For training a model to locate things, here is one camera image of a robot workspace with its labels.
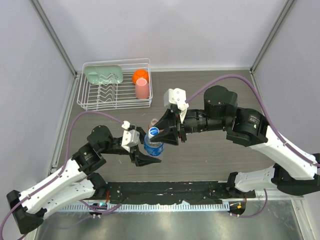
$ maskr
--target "metal frame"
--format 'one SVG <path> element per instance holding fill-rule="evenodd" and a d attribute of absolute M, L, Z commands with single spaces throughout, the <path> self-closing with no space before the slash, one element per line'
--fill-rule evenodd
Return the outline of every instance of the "metal frame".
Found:
<path fill-rule="evenodd" d="M 72 81 L 70 92 L 68 94 L 69 97 L 67 99 L 67 102 L 66 102 L 66 105 L 65 105 L 65 109 L 63 111 L 63 115 L 62 115 L 62 118 L 61 118 L 59 126 L 58 126 L 59 132 L 57 133 L 56 144 L 54 146 L 53 153 L 52 153 L 52 156 L 50 158 L 51 159 L 51 163 L 50 163 L 50 166 L 49 166 L 48 175 L 50 175 L 51 173 L 55 172 L 57 167 L 58 167 L 58 162 L 59 162 L 61 150 L 62 150 L 62 147 L 63 147 L 65 135 L 66 135 L 66 132 L 67 132 L 67 127 L 68 127 L 68 123 L 69 123 L 69 118 L 70 118 L 72 106 L 73 106 L 73 103 L 74 103 L 74 100 L 75 100 L 75 96 L 76 96 L 76 92 L 77 92 L 77 88 L 78 88 L 79 78 L 80 78 L 80 75 L 78 74 L 76 76 L 76 78 Z"/>
<path fill-rule="evenodd" d="M 298 221 L 303 239 L 306 240 L 316 240 L 316 232 L 313 229 L 313 226 L 308 217 L 308 211 L 306 210 L 306 200 L 292 200 L 292 207 Z"/>
<path fill-rule="evenodd" d="M 59 53 L 61 54 L 63 60 L 65 61 L 66 65 L 68 66 L 70 72 L 72 73 L 72 75 L 74 77 L 76 77 L 77 72 L 73 66 L 73 64 L 71 63 L 70 58 L 68 57 L 68 54 L 66 53 L 64 47 L 62 46 L 54 28 L 52 27 L 45 11 L 43 10 L 43 8 L 41 7 L 41 4 L 39 3 L 38 0 L 30 0 L 30 3 L 32 4 L 32 6 L 34 7 L 34 10 L 36 11 L 36 13 L 38 14 L 41 22 L 43 23 L 47 33 L 49 34 L 49 36 L 51 37 L 54 45 L 56 46 L 57 50 L 59 51 Z"/>
<path fill-rule="evenodd" d="M 270 44 L 272 43 L 273 39 L 275 38 L 276 34 L 278 33 L 280 27 L 282 26 L 282 24 L 284 23 L 287 15 L 289 14 L 289 12 L 291 11 L 291 9 L 293 8 L 293 6 L 295 5 L 297 0 L 287 0 L 286 3 L 284 4 L 278 18 L 276 19 L 268 37 L 266 38 L 266 40 L 264 41 L 262 48 L 259 52 L 259 54 L 257 55 L 250 71 L 251 72 L 255 72 L 255 70 L 257 69 L 260 61 L 262 60 L 262 58 L 264 57 L 267 49 L 269 48 Z"/>

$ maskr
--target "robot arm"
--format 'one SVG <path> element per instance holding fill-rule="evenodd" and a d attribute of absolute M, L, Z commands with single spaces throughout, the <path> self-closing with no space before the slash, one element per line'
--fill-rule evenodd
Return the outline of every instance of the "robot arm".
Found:
<path fill-rule="evenodd" d="M 238 107 L 235 92 L 219 85 L 208 88 L 203 96 L 203 110 L 180 109 L 185 105 L 179 101 L 186 97 L 179 94 L 185 95 L 185 91 L 170 89 L 164 95 L 168 110 L 155 125 L 162 131 L 151 141 L 178 145 L 179 138 L 185 142 L 188 133 L 222 130 L 226 132 L 227 140 L 259 151 L 276 163 L 260 171 L 231 173 L 227 183 L 229 188 L 241 192 L 278 188 L 297 196 L 320 190 L 318 167 L 314 165 L 318 163 L 319 155 L 304 152 L 285 138 L 286 143 L 314 164 L 297 156 L 280 141 L 264 115 L 254 109 Z"/>
<path fill-rule="evenodd" d="M 57 210 L 83 199 L 102 199 L 107 192 L 106 181 L 95 173 L 106 163 L 102 154 L 129 155 L 136 166 L 160 163 L 161 160 L 144 155 L 138 143 L 143 143 L 146 133 L 141 127 L 129 126 L 122 137 L 113 137 L 109 128 L 103 125 L 95 127 L 87 137 L 88 143 L 73 154 L 62 168 L 52 173 L 37 185 L 22 192 L 13 190 L 7 194 L 12 209 L 18 202 L 28 197 L 12 214 L 21 234 L 27 234 Z M 53 178 L 58 178 L 36 194 Z"/>

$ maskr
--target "gray table surface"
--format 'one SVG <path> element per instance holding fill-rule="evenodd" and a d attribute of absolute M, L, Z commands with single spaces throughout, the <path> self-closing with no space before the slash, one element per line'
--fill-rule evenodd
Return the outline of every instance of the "gray table surface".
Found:
<path fill-rule="evenodd" d="M 152 118 L 159 119 L 166 111 L 163 106 L 163 96 L 169 88 L 184 89 L 187 96 L 190 96 L 208 81 L 225 74 L 240 74 L 251 79 L 247 70 L 152 72 L 151 107 L 106 112 L 146 130 Z M 239 107 L 260 111 L 254 94 L 242 81 L 226 79 L 219 85 L 238 94 Z M 190 103 L 189 108 L 203 109 L 203 107 L 203 94 L 201 94 Z M 70 125 L 73 118 L 83 111 L 75 100 L 68 124 Z M 84 115 L 73 129 L 69 157 L 87 143 L 87 136 L 98 125 L 108 126 L 114 137 L 120 137 L 123 134 L 123 129 L 117 122 L 96 114 Z M 65 152 L 66 140 L 64 140 L 59 166 L 63 164 Z M 136 167 L 128 156 L 105 155 L 104 157 L 106 164 L 96 172 L 101 174 L 107 182 L 225 181 L 231 172 L 251 172 L 274 164 L 261 153 L 226 140 L 226 133 L 223 131 L 188 134 L 187 141 L 180 143 L 179 146 L 165 145 L 162 163 Z"/>

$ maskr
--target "white wire dish rack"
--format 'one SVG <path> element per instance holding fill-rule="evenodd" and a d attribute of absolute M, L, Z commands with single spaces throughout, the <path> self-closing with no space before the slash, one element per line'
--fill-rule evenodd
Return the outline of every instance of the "white wire dish rack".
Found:
<path fill-rule="evenodd" d="M 91 84 L 84 74 L 87 66 L 119 65 L 123 73 L 123 82 L 109 84 Z M 149 74 L 149 98 L 137 99 L 132 75 L 138 69 L 144 69 Z M 150 59 L 137 58 L 127 60 L 87 62 L 83 65 L 79 82 L 77 103 L 86 111 L 103 111 L 112 109 L 148 108 L 153 98 L 152 80 L 150 74 Z"/>

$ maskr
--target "purple cable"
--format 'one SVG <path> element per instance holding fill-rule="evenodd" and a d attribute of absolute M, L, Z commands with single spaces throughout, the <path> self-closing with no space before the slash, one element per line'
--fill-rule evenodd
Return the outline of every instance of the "purple cable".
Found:
<path fill-rule="evenodd" d="M 202 93 L 204 90 L 206 90 L 207 88 L 209 88 L 210 86 L 212 86 L 213 84 L 224 80 L 224 79 L 239 79 L 243 82 L 245 82 L 249 88 L 252 90 L 252 92 L 254 93 L 256 99 L 258 100 L 262 111 L 264 113 L 265 118 L 267 119 L 271 129 L 273 130 L 273 132 L 275 133 L 275 135 L 279 138 L 279 140 L 285 145 L 287 146 L 288 149 L 291 150 L 291 152 L 293 152 L 294 154 L 296 154 L 298 157 L 300 157 L 301 159 L 303 159 L 304 161 L 306 161 L 308 164 L 311 165 L 315 165 L 317 167 L 320 167 L 319 163 L 314 163 L 313 161 L 311 161 L 310 159 L 308 159 L 306 156 L 304 156 L 303 154 L 301 154 L 299 151 L 297 151 L 293 146 L 291 146 L 289 143 L 287 143 L 287 141 L 282 137 L 282 135 L 278 132 L 278 130 L 276 129 L 275 125 L 273 124 L 273 122 L 271 121 L 271 118 L 269 117 L 269 114 L 267 112 L 267 109 L 264 105 L 264 103 L 262 102 L 262 99 L 259 96 L 259 93 L 257 92 L 257 90 L 255 89 L 255 87 L 252 85 L 252 83 L 246 79 L 245 77 L 238 75 L 238 74 L 227 74 L 227 75 L 223 75 L 223 76 L 219 76 L 215 79 L 213 79 L 212 81 L 208 82 L 206 85 L 204 85 L 203 87 L 201 87 L 198 91 L 196 91 L 191 97 L 189 97 L 185 102 L 189 103 L 191 102 L 191 100 L 193 100 L 196 96 L 198 96 L 200 93 Z"/>
<path fill-rule="evenodd" d="M 66 154 L 65 154 L 65 160 L 64 160 L 64 163 L 63 163 L 63 166 L 60 170 L 60 172 L 53 178 L 51 179 L 50 181 L 48 181 L 46 184 L 44 184 L 43 186 L 39 187 L 37 190 L 33 191 L 32 193 L 29 194 L 29 197 L 32 197 L 34 196 L 35 194 L 37 194 L 38 192 L 40 192 L 42 189 L 46 188 L 47 186 L 49 186 L 50 184 L 52 184 L 55 180 L 57 180 L 59 178 L 59 176 L 64 172 L 64 170 L 66 169 L 66 166 L 67 166 L 67 161 L 68 161 L 68 155 L 69 155 L 69 148 L 70 148 L 70 138 L 71 138 L 71 133 L 72 133 L 72 129 L 74 128 L 76 122 L 78 121 L 78 119 L 85 115 L 85 114 L 98 114 L 98 115 L 102 115 L 102 116 L 105 116 L 105 117 L 108 117 L 112 120 L 115 120 L 116 122 L 120 123 L 120 124 L 123 124 L 124 121 L 121 121 L 120 119 L 114 117 L 114 116 L 111 116 L 107 113 L 104 113 L 104 112 L 99 112 L 99 111 L 84 111 L 82 113 L 80 113 L 78 116 L 75 117 L 75 119 L 73 120 L 71 126 L 70 126 L 70 129 L 69 129 L 69 133 L 68 133 L 68 138 L 67 138 L 67 143 L 66 143 Z M 4 227 L 5 227 L 5 224 L 8 220 L 8 218 L 10 217 L 10 215 L 21 205 L 23 204 L 26 200 L 28 200 L 29 198 L 26 196 L 24 199 L 22 199 L 21 201 L 19 201 L 8 213 L 7 215 L 4 217 L 1 225 L 0 225 L 0 240 L 4 240 Z"/>
<path fill-rule="evenodd" d="M 120 204 L 118 204 L 118 205 L 116 205 L 116 206 L 114 206 L 114 207 L 112 207 L 112 208 L 110 208 L 110 209 L 102 212 L 101 216 L 108 216 L 108 215 L 112 214 L 112 213 L 115 212 L 118 208 L 120 208 L 121 205 L 122 205 L 122 204 L 120 203 Z M 70 228 L 72 228 L 72 227 L 74 227 L 74 226 L 76 226 L 76 225 L 84 222 L 85 220 L 90 219 L 90 218 L 92 218 L 91 215 L 90 215 L 90 216 L 86 216 L 85 218 L 77 221 L 75 224 L 73 224 L 73 225 L 71 225 L 71 226 L 53 226 L 53 227 L 54 227 L 55 229 L 66 230 L 66 229 L 70 229 Z"/>
<path fill-rule="evenodd" d="M 253 214 L 253 215 L 250 215 L 250 216 L 242 216 L 240 215 L 239 218 L 242 218 L 242 219 L 249 219 L 249 218 L 253 218 L 253 217 L 256 217 L 258 215 L 260 215 L 266 208 L 267 204 L 268 204 L 268 194 L 267 194 L 267 190 L 266 189 L 263 189 L 264 190 L 264 194 L 265 194 L 265 202 L 264 202 L 264 205 L 263 207 L 261 208 L 260 211 L 258 211 L 257 213 Z"/>

